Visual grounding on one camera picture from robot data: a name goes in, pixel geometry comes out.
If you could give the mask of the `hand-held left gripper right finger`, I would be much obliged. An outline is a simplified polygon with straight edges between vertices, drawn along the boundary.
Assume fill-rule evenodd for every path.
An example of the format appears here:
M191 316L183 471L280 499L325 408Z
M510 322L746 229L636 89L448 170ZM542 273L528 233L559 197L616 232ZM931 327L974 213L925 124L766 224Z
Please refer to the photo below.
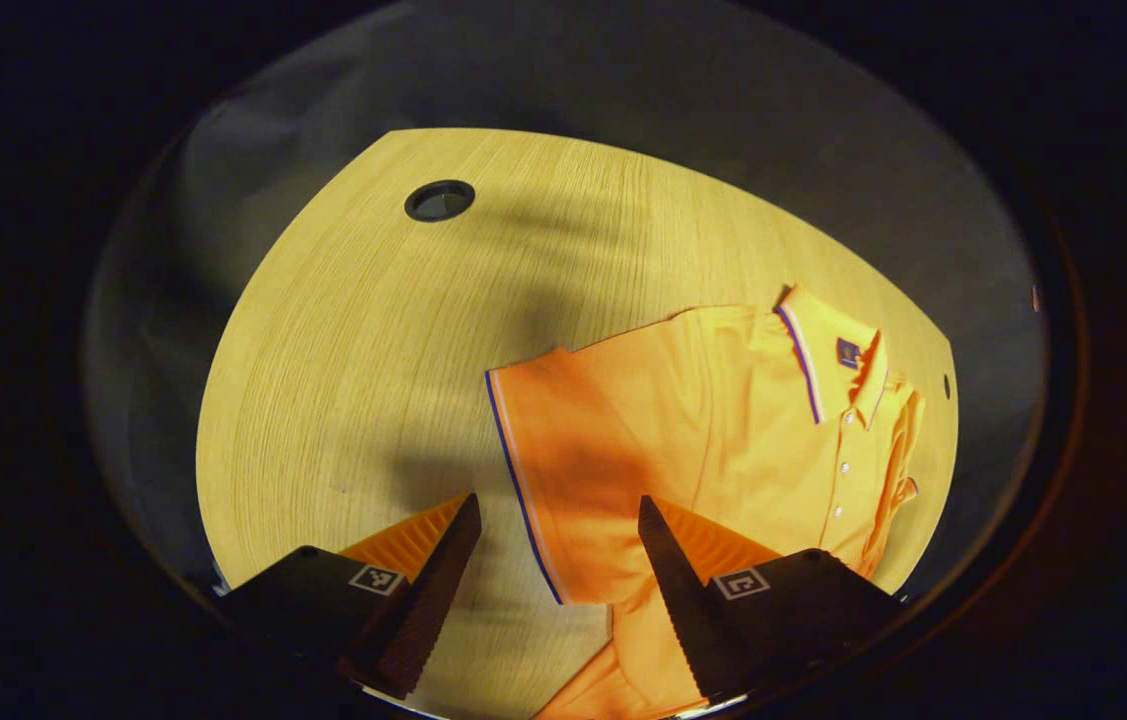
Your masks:
M900 619L900 601L832 553L783 555L663 498L641 498L639 537L708 700L799 688Z

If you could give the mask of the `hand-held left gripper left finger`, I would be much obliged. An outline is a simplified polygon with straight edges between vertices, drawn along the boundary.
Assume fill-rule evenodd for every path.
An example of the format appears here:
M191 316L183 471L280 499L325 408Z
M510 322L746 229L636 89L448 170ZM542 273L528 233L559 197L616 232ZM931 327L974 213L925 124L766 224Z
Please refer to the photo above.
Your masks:
M298 546L220 606L272 650L403 700L420 683L481 534L479 497L458 496L339 552Z

